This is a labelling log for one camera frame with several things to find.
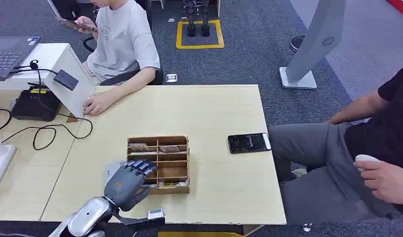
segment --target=robot finger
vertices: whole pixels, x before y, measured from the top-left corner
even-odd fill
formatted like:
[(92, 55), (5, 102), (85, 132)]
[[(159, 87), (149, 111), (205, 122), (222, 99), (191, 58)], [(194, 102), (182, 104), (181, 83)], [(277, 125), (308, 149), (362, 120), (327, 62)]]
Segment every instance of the robot finger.
[(148, 163), (144, 163), (142, 166), (140, 166), (139, 168), (137, 168), (139, 170), (139, 173), (141, 174), (146, 168), (148, 168), (150, 166), (150, 164)]
[(144, 172), (143, 172), (143, 175), (145, 176), (145, 177), (147, 177), (148, 175), (150, 175), (152, 172), (154, 172), (156, 170), (156, 166), (151, 166), (151, 167), (149, 167), (147, 170), (145, 170)]
[(134, 161), (134, 160), (131, 160), (131, 161), (127, 162), (126, 167), (133, 165), (135, 162), (136, 161)]
[(132, 164), (132, 168), (135, 169), (135, 168), (141, 166), (144, 162), (145, 162), (144, 160), (138, 160), (137, 162)]

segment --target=white t-shirt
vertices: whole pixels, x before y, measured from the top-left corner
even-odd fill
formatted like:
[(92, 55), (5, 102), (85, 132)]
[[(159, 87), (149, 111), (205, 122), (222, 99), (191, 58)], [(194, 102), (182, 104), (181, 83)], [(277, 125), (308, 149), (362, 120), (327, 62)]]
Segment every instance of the white t-shirt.
[(117, 10), (101, 8), (96, 23), (97, 48), (87, 65), (100, 81), (145, 67), (160, 68), (146, 11), (134, 0)]

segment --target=laptop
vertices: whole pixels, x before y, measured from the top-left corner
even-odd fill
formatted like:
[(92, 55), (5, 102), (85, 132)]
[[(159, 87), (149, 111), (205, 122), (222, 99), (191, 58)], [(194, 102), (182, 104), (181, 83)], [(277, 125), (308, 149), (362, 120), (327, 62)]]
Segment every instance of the laptop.
[(0, 37), (0, 81), (5, 81), (36, 47), (40, 36)]

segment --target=office chair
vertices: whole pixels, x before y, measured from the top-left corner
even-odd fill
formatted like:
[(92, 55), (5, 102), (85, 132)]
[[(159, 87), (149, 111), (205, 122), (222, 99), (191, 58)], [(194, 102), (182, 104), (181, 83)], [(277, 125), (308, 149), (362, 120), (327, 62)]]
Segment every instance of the office chair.
[[(146, 11), (147, 21), (149, 22), (150, 30), (152, 30), (152, 1), (151, 0), (135, 0), (135, 1), (143, 8), (143, 10)], [(89, 38), (85, 39), (82, 43), (84, 45), (84, 47), (91, 52), (94, 52), (94, 49), (91, 48), (90, 46), (88, 46), (87, 43), (93, 39), (94, 39), (94, 37), (89, 37)], [(136, 75), (138, 72), (139, 71), (132, 71), (132, 72), (120, 74), (116, 77), (103, 81), (102, 83), (100, 83), (100, 85), (114, 85), (114, 84), (126, 81), (126, 80), (130, 79), (131, 77), (133, 77), (134, 75)], [(148, 85), (162, 85), (163, 78), (164, 78), (163, 71), (162, 71), (162, 68), (160, 68), (155, 73), (155, 79)]]

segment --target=light wooden table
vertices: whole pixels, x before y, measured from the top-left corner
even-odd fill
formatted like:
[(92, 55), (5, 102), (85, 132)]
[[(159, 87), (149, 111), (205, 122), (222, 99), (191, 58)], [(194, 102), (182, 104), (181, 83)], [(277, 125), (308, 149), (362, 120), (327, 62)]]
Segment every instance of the light wooden table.
[[(0, 91), (0, 109), (9, 109), (10, 101), (19, 94), (19, 91)], [(60, 112), (69, 114), (65, 107)], [(0, 126), (7, 118), (7, 112), (0, 112)], [(80, 122), (66, 124), (66, 118), (62, 116), (57, 116), (52, 122), (13, 118), (2, 133), (5, 139), (25, 127), (56, 123), (65, 124), (74, 134), (80, 126)], [(0, 220), (40, 220), (74, 140), (64, 128), (58, 127), (56, 130), (53, 144), (42, 151), (33, 149), (36, 129), (28, 129), (5, 143), (15, 145), (17, 152), (0, 184)], [(46, 145), (52, 136), (52, 131), (41, 131), (37, 146)]]
[(190, 193), (148, 196), (122, 215), (163, 208), (167, 223), (286, 224), (272, 153), (231, 155), (227, 145), (228, 135), (267, 132), (257, 85), (147, 86), (89, 119), (94, 131), (73, 143), (41, 220), (102, 195), (104, 166), (126, 159), (128, 136), (187, 135)]

